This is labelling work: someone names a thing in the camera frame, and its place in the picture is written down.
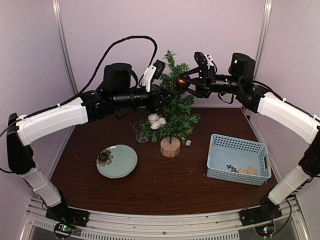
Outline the white cotton flower ornament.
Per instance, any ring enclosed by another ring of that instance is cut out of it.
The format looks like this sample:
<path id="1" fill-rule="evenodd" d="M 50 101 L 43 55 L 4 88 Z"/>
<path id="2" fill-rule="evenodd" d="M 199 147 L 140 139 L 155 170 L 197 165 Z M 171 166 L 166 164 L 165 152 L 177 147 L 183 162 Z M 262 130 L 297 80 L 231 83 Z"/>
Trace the white cotton flower ornament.
<path id="1" fill-rule="evenodd" d="M 147 118 L 150 123 L 150 128 L 152 130 L 158 130 L 167 123 L 164 117 L 160 117 L 156 113 L 150 114 Z"/>

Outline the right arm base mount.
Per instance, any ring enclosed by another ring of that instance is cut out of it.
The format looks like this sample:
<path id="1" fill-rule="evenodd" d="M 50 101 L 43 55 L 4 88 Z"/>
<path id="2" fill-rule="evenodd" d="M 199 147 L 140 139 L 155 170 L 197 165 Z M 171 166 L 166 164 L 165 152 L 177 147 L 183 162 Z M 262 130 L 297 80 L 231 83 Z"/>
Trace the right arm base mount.
<path id="1" fill-rule="evenodd" d="M 279 204 L 274 204 L 267 196 L 260 205 L 253 208 L 243 208 L 239 213 L 242 226 L 255 225 L 255 232 L 263 238 L 270 238 L 276 233 L 275 218 L 282 216 Z"/>

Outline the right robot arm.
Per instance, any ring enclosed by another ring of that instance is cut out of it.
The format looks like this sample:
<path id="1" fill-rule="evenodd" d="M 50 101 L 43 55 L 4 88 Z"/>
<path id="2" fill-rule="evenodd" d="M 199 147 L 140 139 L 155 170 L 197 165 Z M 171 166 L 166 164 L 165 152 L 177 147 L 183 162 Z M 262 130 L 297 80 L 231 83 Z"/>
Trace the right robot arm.
<path id="1" fill-rule="evenodd" d="M 217 65 L 209 54 L 194 53 L 197 67 L 178 75 L 176 85 L 197 98 L 231 94 L 242 106 L 283 126 L 280 133 L 266 131 L 272 152 L 280 157 L 280 150 L 300 160 L 262 199 L 256 210 L 259 220 L 268 220 L 276 207 L 307 182 L 320 176 L 320 118 L 290 103 L 271 87 L 254 79 L 256 62 L 250 56 L 232 54 L 228 74 L 218 74 Z"/>

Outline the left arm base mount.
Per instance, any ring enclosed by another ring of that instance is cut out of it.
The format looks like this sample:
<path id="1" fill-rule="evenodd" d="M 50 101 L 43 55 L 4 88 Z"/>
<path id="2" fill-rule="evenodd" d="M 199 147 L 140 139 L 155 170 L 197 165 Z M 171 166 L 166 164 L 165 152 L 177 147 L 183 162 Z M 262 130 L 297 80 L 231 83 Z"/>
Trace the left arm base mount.
<path id="1" fill-rule="evenodd" d="M 77 227 L 86 227 L 90 213 L 86 210 L 70 208 L 66 200 L 62 197 L 61 203 L 50 207 L 45 202 L 45 217 L 57 223 L 53 227 L 53 233 L 58 239 L 69 238 Z"/>

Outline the beige burlap bow ornament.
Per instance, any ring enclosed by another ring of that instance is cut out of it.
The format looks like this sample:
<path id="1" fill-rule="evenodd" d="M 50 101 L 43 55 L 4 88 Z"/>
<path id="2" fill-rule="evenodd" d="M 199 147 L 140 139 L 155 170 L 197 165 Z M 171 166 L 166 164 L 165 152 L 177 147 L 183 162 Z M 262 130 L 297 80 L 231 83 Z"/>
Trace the beige burlap bow ornament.
<path id="1" fill-rule="evenodd" d="M 247 175 L 252 175 L 252 176 L 256 176 L 257 175 L 257 170 L 252 166 L 249 166 L 248 168 L 241 167 L 238 170 L 238 172 L 240 174 L 247 174 Z"/>

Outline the blue plastic basket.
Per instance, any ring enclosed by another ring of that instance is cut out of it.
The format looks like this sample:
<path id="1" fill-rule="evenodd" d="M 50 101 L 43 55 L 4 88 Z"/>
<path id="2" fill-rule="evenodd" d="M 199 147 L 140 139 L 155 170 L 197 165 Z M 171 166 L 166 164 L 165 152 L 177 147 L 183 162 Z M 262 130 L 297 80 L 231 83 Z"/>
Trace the blue plastic basket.
<path id="1" fill-rule="evenodd" d="M 229 182 L 261 186 L 271 178 L 271 167 L 267 163 L 268 148 L 265 144 L 230 137 L 221 134 L 212 134 L 207 157 L 208 178 Z M 232 165 L 237 169 L 252 166 L 257 175 L 231 172 L 226 165 Z"/>

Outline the dark red bauble ornament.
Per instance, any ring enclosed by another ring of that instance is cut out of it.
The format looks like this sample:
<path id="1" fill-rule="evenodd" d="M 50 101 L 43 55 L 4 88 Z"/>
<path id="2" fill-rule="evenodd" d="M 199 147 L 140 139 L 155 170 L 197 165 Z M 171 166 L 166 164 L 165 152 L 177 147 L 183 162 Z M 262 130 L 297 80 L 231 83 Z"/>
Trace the dark red bauble ornament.
<path id="1" fill-rule="evenodd" d="M 184 90 L 189 87 L 189 84 L 185 80 L 180 79 L 180 78 L 175 79 L 175 84 L 176 84 L 177 88 L 180 90 Z"/>

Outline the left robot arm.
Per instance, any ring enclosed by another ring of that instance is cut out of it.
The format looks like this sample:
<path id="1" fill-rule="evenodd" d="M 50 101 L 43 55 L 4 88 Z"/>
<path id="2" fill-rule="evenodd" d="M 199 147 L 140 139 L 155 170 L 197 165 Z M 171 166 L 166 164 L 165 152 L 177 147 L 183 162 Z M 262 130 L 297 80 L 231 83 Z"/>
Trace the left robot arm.
<path id="1" fill-rule="evenodd" d="M 163 61 L 157 60 L 147 67 L 141 81 L 131 86 L 131 79 L 138 78 L 132 66 L 113 63 L 105 66 L 103 81 L 97 89 L 85 91 L 70 102 L 47 110 L 9 116 L 6 134 L 8 167 L 32 187 L 61 222 L 69 221 L 72 211 L 34 161 L 31 143 L 63 129 L 101 120 L 122 108 L 156 110 L 169 103 L 173 94 L 153 83 L 160 78 L 165 67 Z"/>

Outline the small green christmas tree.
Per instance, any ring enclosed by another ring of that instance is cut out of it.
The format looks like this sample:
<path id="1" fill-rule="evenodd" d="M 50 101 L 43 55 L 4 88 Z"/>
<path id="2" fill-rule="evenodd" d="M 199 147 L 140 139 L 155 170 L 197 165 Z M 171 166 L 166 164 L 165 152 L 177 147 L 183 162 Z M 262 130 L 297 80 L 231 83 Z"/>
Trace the small green christmas tree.
<path id="1" fill-rule="evenodd" d="M 161 75 L 160 86 L 176 95 L 170 104 L 163 105 L 155 113 L 148 112 L 148 116 L 157 114 L 165 118 L 166 124 L 160 129 L 153 130 L 148 116 L 139 121 L 143 133 L 152 142 L 160 140 L 160 153 L 167 158 L 173 158 L 180 153 L 181 144 L 186 142 L 187 137 L 193 133 L 194 126 L 201 119 L 198 113 L 192 113 L 195 98 L 176 86 L 175 80 L 178 74 L 188 71 L 190 67 L 186 63 L 177 64 L 175 56 L 176 53 L 171 50 L 164 55 L 169 72 Z"/>

